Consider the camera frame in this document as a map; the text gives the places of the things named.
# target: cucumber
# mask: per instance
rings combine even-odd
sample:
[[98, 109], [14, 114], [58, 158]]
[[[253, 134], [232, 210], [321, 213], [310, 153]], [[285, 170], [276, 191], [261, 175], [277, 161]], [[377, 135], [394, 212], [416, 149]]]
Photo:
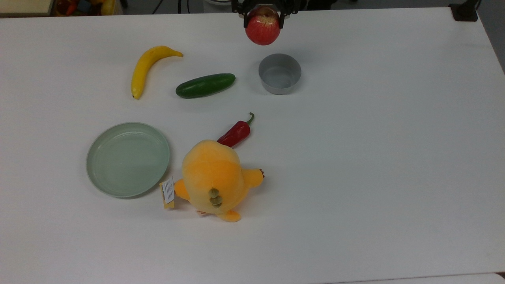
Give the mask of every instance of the cucumber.
[[180, 84], [175, 93], [185, 99], [201, 98], [220, 92], [235, 82], [235, 75], [220, 73], [208, 75]]

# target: cable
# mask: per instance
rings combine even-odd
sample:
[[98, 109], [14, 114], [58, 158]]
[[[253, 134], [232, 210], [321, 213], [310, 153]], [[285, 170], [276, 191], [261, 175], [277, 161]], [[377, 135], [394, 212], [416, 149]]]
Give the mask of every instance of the cable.
[[160, 2], [158, 3], [158, 5], [156, 6], [155, 10], [153, 11], [152, 15], [154, 15], [156, 13], [156, 11], [158, 10], [158, 8], [161, 5], [161, 2], [163, 2], [163, 0], [160, 0]]

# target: yellow stuffed animal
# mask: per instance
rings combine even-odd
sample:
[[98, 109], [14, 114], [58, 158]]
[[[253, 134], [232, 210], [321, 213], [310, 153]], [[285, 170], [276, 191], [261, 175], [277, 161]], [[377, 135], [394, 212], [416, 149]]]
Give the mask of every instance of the yellow stuffed animal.
[[182, 179], [174, 185], [175, 195], [188, 200], [198, 210], [216, 214], [227, 222], [237, 222], [232, 211], [249, 188], [263, 181], [261, 169], [242, 169], [237, 153], [213, 140], [196, 144], [182, 162]]

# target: light green plate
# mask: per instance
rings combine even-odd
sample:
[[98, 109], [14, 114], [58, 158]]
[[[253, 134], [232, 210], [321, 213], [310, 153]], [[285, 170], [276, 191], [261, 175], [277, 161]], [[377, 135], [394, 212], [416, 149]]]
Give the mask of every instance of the light green plate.
[[167, 139], [143, 123], [124, 123], [102, 133], [89, 149], [86, 170], [97, 189], [114, 197], [144, 193], [168, 168]]

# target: metal bowl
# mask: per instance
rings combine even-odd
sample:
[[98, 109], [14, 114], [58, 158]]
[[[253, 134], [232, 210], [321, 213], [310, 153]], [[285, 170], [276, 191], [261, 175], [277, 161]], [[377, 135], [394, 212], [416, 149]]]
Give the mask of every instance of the metal bowl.
[[295, 58], [276, 53], [265, 57], [259, 67], [263, 87], [273, 94], [286, 94], [298, 83], [301, 67]]

